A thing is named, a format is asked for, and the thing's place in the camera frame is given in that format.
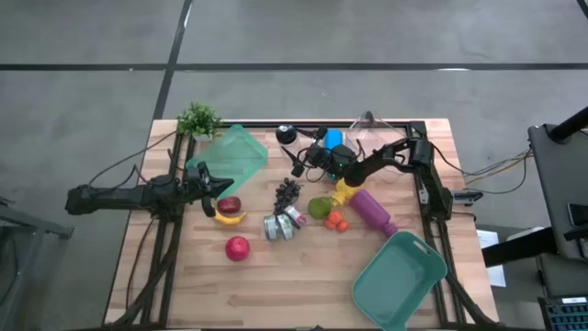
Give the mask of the black side desk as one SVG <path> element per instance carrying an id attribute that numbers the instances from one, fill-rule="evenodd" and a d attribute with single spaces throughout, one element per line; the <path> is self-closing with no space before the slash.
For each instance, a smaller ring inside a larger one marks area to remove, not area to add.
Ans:
<path id="1" fill-rule="evenodd" d="M 588 106 L 562 123 L 527 129 L 551 230 L 561 255 L 588 260 L 585 229 L 571 217 L 572 204 L 588 208 Z"/>

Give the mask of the yellow banana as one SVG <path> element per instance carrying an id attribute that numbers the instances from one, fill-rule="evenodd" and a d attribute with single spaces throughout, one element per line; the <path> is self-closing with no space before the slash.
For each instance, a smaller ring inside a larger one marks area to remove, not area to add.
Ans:
<path id="1" fill-rule="evenodd" d="M 247 216 L 247 212 L 237 212 L 235 214 L 227 214 L 227 213 L 221 213 L 217 210 L 217 205 L 216 205 L 216 216 L 213 217 L 213 219 L 221 224 L 224 225 L 237 225 L 239 224 L 246 216 Z"/>

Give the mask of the silver tin can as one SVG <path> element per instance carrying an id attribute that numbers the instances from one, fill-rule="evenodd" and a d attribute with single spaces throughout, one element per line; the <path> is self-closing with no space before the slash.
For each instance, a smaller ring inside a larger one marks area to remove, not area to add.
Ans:
<path id="1" fill-rule="evenodd" d="M 278 240 L 278 225 L 276 216 L 271 214 L 264 217 L 264 230 L 266 239 L 270 242 Z"/>
<path id="2" fill-rule="evenodd" d="M 283 238 L 285 240 L 292 239 L 294 236 L 294 227 L 290 218 L 286 214 L 279 214 L 277 216 L 277 223 Z"/>

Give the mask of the green pear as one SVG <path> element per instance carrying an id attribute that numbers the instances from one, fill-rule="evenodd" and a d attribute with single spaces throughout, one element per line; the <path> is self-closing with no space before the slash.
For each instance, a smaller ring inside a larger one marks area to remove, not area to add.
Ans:
<path id="1" fill-rule="evenodd" d="M 308 213 L 314 219 L 326 218 L 332 209 L 331 200 L 328 197 L 312 198 L 308 203 Z"/>

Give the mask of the dark grape bunch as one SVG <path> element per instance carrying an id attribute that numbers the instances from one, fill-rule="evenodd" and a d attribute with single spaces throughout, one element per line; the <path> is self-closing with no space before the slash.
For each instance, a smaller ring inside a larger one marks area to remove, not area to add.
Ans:
<path id="1" fill-rule="evenodd" d="M 287 206 L 294 204 L 300 196 L 301 186 L 295 180 L 285 178 L 276 189 L 274 214 L 282 213 Z"/>

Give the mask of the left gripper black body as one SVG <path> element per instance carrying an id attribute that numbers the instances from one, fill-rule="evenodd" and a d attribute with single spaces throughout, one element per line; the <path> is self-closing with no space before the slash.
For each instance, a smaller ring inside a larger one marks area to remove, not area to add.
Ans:
<path id="1" fill-rule="evenodd" d="M 208 177 L 189 177 L 183 184 L 183 202 L 192 204 L 202 200 L 203 204 L 210 204 L 210 185 Z"/>

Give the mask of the yellow plastic bottle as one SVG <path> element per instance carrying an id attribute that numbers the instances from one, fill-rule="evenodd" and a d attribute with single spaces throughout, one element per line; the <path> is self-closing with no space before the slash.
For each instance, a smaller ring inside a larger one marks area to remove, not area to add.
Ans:
<path id="1" fill-rule="evenodd" d="M 330 198 L 330 202 L 334 207 L 343 207 L 350 201 L 361 187 L 349 187 L 343 179 L 340 179 L 334 189 L 334 194 Z"/>

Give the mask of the keyboard with blue keys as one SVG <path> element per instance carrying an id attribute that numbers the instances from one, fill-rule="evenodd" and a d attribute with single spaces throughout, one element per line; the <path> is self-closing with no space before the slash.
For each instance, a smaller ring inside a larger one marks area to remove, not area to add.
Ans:
<path id="1" fill-rule="evenodd" d="M 548 331 L 588 331 L 588 297 L 537 299 Z"/>

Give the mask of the black phone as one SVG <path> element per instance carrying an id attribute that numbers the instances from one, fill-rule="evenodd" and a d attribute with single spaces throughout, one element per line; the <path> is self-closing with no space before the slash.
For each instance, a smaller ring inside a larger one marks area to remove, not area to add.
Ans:
<path id="1" fill-rule="evenodd" d="M 567 205 L 567 211 L 573 227 L 581 227 L 588 224 L 588 205 L 569 203 Z"/>

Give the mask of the red labelled tin can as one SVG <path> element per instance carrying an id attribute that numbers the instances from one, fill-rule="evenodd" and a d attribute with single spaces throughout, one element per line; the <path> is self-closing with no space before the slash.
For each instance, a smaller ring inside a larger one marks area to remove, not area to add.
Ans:
<path id="1" fill-rule="evenodd" d="M 296 229 L 304 227 L 307 223 L 305 216 L 292 205 L 285 207 L 284 213 L 290 218 L 290 221 Z"/>

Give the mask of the clear plastic bin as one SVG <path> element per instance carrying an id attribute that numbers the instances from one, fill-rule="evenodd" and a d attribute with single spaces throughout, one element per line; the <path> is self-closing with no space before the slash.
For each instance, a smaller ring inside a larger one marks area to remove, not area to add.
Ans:
<path id="1" fill-rule="evenodd" d="M 377 120 L 370 111 L 353 122 L 346 133 L 346 142 L 362 159 L 349 166 L 344 174 L 345 183 L 360 186 L 369 177 L 388 167 L 399 173 L 419 176 L 420 165 L 411 165 L 409 157 L 423 139 L 411 137 L 406 131 L 394 128 L 384 120 Z"/>

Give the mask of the small green potted plant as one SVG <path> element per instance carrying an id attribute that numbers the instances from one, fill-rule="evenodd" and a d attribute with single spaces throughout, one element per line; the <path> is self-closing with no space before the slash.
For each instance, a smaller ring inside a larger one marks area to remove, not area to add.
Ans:
<path id="1" fill-rule="evenodd" d="M 201 142 L 210 142 L 217 134 L 222 118 L 209 105 L 191 102 L 177 117 L 177 131 Z"/>

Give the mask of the purple plastic bottle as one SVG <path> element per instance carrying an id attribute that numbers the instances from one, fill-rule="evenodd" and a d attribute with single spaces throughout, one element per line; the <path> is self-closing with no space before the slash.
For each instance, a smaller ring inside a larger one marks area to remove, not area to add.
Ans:
<path id="1" fill-rule="evenodd" d="M 370 228 L 383 232 L 388 238 L 398 232 L 391 215 L 366 190 L 360 189 L 349 204 Z"/>

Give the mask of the clear bottle black cap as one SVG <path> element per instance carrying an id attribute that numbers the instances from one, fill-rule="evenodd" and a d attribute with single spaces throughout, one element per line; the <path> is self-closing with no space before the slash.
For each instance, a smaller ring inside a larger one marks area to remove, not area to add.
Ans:
<path id="1" fill-rule="evenodd" d="M 275 136 L 279 145 L 279 151 L 285 159 L 296 156 L 301 149 L 300 137 L 296 128 L 292 125 L 279 125 L 275 129 Z"/>

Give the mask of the blue plastic bottle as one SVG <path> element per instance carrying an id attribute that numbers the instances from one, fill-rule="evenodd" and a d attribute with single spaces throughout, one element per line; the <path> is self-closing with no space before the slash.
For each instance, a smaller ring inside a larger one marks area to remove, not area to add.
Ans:
<path id="1" fill-rule="evenodd" d="M 343 157 L 337 150 L 342 145 L 343 133 L 337 129 L 328 129 L 324 137 L 324 147 L 327 149 L 327 154 L 330 161 L 327 163 L 327 174 L 331 180 L 337 180 L 341 176 L 343 168 Z"/>

